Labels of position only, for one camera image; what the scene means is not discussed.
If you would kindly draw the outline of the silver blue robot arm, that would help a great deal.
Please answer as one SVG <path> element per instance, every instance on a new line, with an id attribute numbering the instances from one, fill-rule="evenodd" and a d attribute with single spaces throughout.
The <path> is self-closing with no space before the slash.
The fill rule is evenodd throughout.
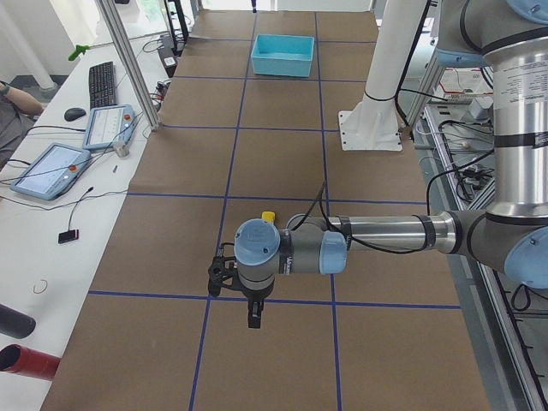
<path id="1" fill-rule="evenodd" d="M 493 71 L 495 197 L 479 211 L 411 217 L 255 218 L 235 233 L 233 284 L 260 325 L 278 274 L 341 272 L 349 250 L 456 253 L 534 289 L 547 285 L 547 4 L 445 1 L 438 60 Z"/>

